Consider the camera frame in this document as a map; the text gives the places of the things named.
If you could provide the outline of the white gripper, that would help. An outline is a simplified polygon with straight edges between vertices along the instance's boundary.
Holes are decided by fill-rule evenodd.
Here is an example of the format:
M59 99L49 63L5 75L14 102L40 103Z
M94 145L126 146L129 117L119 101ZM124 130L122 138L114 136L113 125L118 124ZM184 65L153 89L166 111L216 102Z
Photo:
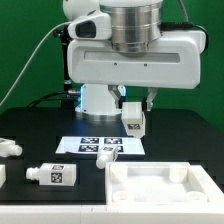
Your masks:
M160 88L193 89L200 83L200 54L206 46L202 31L165 31L146 52L120 53L112 49L110 17L100 11L80 16L68 26L72 38L67 62L76 83L105 84L118 109L126 101L123 86L149 87L146 110Z

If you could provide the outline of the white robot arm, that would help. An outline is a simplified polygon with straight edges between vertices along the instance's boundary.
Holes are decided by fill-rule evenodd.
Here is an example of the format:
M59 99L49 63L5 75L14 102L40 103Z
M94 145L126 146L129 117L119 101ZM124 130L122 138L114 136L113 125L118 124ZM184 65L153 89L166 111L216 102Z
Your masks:
M163 0L63 0L62 6L68 74L82 85L77 114L114 120L128 87L147 88L148 98L135 107L150 109L159 88L200 83L208 34L189 21L163 22Z

